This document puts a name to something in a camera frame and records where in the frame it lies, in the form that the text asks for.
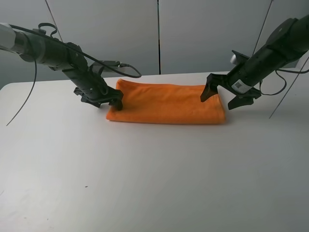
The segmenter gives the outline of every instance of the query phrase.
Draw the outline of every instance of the orange towel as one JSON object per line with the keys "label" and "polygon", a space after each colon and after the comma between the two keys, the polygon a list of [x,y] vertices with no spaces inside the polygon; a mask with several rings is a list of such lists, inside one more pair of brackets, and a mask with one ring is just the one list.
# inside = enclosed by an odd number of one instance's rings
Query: orange towel
{"label": "orange towel", "polygon": [[205,86],[177,86],[170,84],[141,84],[118,80],[117,89],[124,94],[123,109],[111,107],[106,118],[111,121],[221,124],[225,112],[219,94],[200,101]]}

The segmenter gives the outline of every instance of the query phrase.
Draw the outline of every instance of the table surface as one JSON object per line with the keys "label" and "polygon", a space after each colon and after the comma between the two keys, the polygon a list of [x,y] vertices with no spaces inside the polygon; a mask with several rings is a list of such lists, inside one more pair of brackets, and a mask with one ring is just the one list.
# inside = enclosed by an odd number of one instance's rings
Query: table surface
{"label": "table surface", "polygon": [[[107,121],[109,106],[81,103],[72,82],[38,82],[6,127],[31,85],[0,91],[0,231],[308,231],[308,124],[268,119],[284,93],[227,111],[224,125],[155,125]],[[219,92],[227,105],[233,95]]]}

